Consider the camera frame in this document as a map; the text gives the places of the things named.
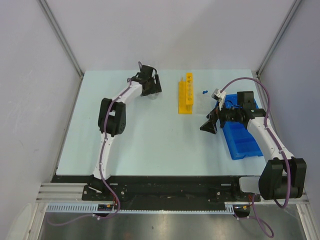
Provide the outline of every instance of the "yellow block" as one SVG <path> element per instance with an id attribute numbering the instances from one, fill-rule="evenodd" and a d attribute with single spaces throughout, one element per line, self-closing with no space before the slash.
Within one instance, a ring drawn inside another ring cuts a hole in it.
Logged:
<path id="1" fill-rule="evenodd" d="M 191 72 L 188 72 L 179 82 L 178 113 L 192 114 L 194 104 L 194 78 Z"/>

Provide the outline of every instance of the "wall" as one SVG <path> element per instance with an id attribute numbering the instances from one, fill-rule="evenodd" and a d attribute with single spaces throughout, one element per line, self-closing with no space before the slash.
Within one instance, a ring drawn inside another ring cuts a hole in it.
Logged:
<path id="1" fill-rule="evenodd" d="M 48 0 L 82 69 L 251 69 L 294 0 Z"/>
<path id="2" fill-rule="evenodd" d="M 320 1 L 304 1 L 262 73 L 284 144 L 307 163 L 305 188 L 320 220 Z"/>
<path id="3" fill-rule="evenodd" d="M 36 0 L 0 2 L 0 239 L 48 180 L 80 79 Z"/>

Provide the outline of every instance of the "blue plastic crate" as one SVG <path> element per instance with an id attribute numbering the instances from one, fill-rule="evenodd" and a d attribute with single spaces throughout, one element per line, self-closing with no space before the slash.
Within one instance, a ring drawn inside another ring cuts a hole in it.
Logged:
<path id="1" fill-rule="evenodd" d="M 225 96 L 224 102 L 227 108 L 237 108 L 237 94 L 229 94 Z M 248 130 L 245 129 L 245 126 L 243 124 L 238 122 L 226 122 L 222 130 L 232 160 L 263 155 L 256 140 L 248 132 Z"/>

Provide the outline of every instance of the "white tabletop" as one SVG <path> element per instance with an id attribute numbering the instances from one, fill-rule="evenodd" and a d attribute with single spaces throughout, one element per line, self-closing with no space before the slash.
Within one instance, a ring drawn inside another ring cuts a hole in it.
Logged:
<path id="1" fill-rule="evenodd" d="M 193 73 L 193 114 L 178 114 L 178 82 Z M 74 109 L 57 175 L 91 175 L 100 147 L 98 116 L 103 98 L 112 98 L 137 71 L 86 71 Z M 251 71 L 159 70 L 162 92 L 157 99 L 138 97 L 126 106 L 126 128 L 113 143 L 110 153 L 112 175 L 139 176 L 221 176 L 260 175 L 263 157 L 232 160 L 222 129 L 218 134 L 200 131 L 216 101 L 210 97 Z M 261 106 L 255 83 L 241 80 L 227 94 L 253 91 Z"/>

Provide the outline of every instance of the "yellow plastic holder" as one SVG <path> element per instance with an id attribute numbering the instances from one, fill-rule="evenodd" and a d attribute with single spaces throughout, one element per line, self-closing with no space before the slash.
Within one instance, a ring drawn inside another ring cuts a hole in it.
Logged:
<path id="1" fill-rule="evenodd" d="M 192 114 L 192 106 L 194 104 L 194 78 L 191 72 L 188 72 L 179 81 L 179 99 L 178 114 Z"/>

